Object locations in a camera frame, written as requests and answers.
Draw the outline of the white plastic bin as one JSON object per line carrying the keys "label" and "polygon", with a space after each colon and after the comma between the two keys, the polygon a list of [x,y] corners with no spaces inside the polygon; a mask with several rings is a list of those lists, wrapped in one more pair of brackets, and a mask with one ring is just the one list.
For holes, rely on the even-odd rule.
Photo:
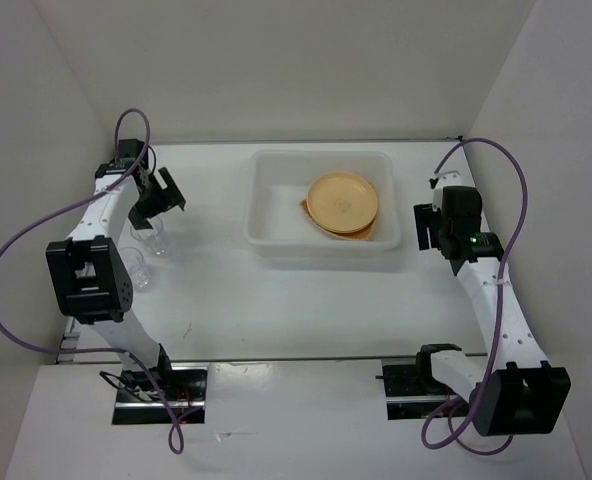
{"label": "white plastic bin", "polygon": [[[311,217],[307,193],[328,173],[369,182],[378,198],[370,228],[357,235],[326,233]],[[400,244],[391,159],[380,152],[259,151],[251,158],[243,236],[260,255],[373,257]]]}

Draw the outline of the woven bamboo basket tray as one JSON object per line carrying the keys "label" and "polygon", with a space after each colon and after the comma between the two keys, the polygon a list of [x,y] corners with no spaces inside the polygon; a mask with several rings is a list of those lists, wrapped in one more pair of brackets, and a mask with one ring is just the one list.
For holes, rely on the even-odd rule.
{"label": "woven bamboo basket tray", "polygon": [[302,210],[305,217],[309,222],[322,233],[339,240],[348,241],[369,241],[375,231],[378,215],[374,215],[370,221],[363,220],[362,218],[354,219],[351,217],[348,221],[336,221],[337,218],[333,217],[336,222],[322,222],[317,219],[309,208],[308,201],[302,199],[299,202],[299,207]]}

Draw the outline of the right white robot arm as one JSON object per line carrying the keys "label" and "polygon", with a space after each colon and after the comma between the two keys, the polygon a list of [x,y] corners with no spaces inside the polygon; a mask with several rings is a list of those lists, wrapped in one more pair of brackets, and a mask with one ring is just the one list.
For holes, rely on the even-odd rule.
{"label": "right white robot arm", "polygon": [[443,386],[464,400],[482,436],[541,435],[553,431],[571,388],[537,344],[515,295],[492,232],[484,232],[482,197],[469,186],[435,190],[430,204],[415,206],[419,246],[449,262],[472,303],[487,348],[480,367],[454,344],[428,344],[416,355],[414,381],[426,393]]}

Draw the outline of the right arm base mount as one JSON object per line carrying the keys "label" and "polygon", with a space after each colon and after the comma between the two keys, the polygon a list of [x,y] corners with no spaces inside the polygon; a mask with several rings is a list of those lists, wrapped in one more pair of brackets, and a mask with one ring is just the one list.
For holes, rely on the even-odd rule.
{"label": "right arm base mount", "polygon": [[375,378],[382,383],[390,421],[426,419],[456,397],[449,387],[426,382],[414,358],[384,359],[381,365],[382,372]]}

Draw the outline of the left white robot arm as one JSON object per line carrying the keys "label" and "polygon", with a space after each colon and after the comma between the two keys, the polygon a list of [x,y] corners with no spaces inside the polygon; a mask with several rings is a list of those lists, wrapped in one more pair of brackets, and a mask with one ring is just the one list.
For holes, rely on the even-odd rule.
{"label": "left white robot arm", "polygon": [[118,142],[117,157],[95,172],[95,192],[102,196],[67,239],[47,246],[46,260],[61,312],[117,351],[123,385],[160,400],[177,387],[175,375],[164,347],[133,312],[133,282],[116,245],[126,223],[150,230],[153,219],[186,205],[167,168],[149,169],[149,151],[142,140]]}

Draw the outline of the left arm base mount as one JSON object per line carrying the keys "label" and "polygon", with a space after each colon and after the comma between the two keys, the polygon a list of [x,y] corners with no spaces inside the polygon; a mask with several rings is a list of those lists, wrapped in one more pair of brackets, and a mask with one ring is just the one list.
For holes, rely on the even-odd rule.
{"label": "left arm base mount", "polygon": [[99,376],[116,391],[113,425],[170,424],[162,398],[181,424],[202,424],[205,420],[208,365],[178,363],[172,365],[167,380],[159,379],[159,395],[142,371],[101,370]]}

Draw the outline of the yellow plastic plate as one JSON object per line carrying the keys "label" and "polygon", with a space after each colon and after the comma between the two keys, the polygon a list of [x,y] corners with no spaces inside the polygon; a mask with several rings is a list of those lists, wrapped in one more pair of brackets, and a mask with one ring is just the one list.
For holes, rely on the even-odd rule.
{"label": "yellow plastic plate", "polygon": [[328,172],[318,177],[310,185],[305,199],[313,215],[325,223],[344,222],[351,217],[370,221],[379,207],[378,194],[372,184],[346,171]]}

